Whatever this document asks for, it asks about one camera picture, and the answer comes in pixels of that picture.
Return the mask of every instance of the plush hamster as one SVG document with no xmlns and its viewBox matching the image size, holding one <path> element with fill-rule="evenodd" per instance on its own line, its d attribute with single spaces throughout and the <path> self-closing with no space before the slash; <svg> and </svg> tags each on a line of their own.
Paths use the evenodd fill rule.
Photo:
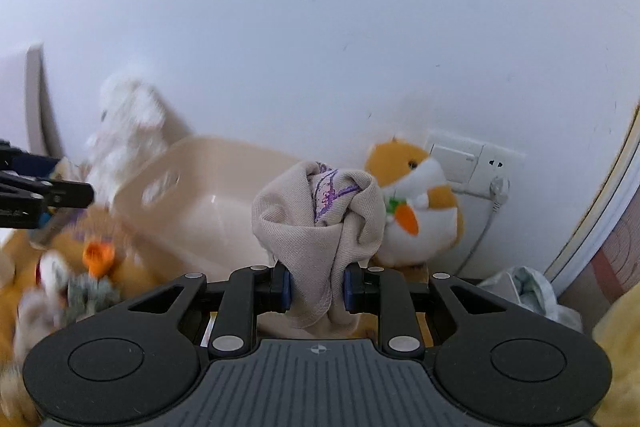
<svg viewBox="0 0 640 427">
<path fill-rule="evenodd" d="M 386 227 L 377 260 L 389 267 L 420 266 L 462 237 L 463 220 L 440 164 L 399 139 L 377 144 L 365 164 L 382 188 Z"/>
</svg>

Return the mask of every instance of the beige plastic basket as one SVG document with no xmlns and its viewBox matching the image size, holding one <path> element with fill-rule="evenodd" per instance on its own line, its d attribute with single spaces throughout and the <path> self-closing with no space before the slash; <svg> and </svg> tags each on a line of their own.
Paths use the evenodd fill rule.
<svg viewBox="0 0 640 427">
<path fill-rule="evenodd" d="M 298 159 L 217 137 L 186 138 L 148 163 L 118 191 L 113 211 L 142 235 L 145 266 L 166 279 L 199 271 L 209 281 L 271 264 L 251 230 L 258 191 Z M 168 180 L 148 202 L 148 188 Z"/>
</svg>

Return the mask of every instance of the plush carrot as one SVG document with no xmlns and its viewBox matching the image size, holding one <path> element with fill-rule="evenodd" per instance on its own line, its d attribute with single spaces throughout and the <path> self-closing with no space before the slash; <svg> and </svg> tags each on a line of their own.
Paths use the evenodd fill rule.
<svg viewBox="0 0 640 427">
<path fill-rule="evenodd" d="M 111 243 L 89 242 L 82 252 L 82 263 L 89 275 L 100 279 L 108 274 L 116 257 L 116 249 Z"/>
<path fill-rule="evenodd" d="M 406 204 L 406 200 L 396 200 L 389 198 L 386 202 L 386 213 L 393 214 L 396 223 L 410 235 L 418 235 L 418 220 L 415 217 L 414 210 Z"/>
</svg>

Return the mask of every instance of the light switch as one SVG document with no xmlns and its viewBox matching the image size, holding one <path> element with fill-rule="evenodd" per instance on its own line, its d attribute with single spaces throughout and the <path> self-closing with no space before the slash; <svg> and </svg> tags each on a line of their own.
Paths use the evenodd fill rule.
<svg viewBox="0 0 640 427">
<path fill-rule="evenodd" d="M 471 179 L 478 163 L 478 158 L 473 154 L 438 144 L 433 145 L 431 156 L 440 163 L 447 180 L 459 184 L 465 184 Z"/>
</svg>

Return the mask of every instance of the wall socket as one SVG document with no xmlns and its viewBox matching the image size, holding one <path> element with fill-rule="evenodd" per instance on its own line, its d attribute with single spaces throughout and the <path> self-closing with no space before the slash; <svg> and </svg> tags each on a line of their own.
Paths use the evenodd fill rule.
<svg viewBox="0 0 640 427">
<path fill-rule="evenodd" d="M 481 198 L 491 197 L 489 185 L 496 176 L 511 178 L 525 158 L 492 143 L 438 130 L 429 133 L 425 149 L 440 162 L 455 190 Z"/>
</svg>

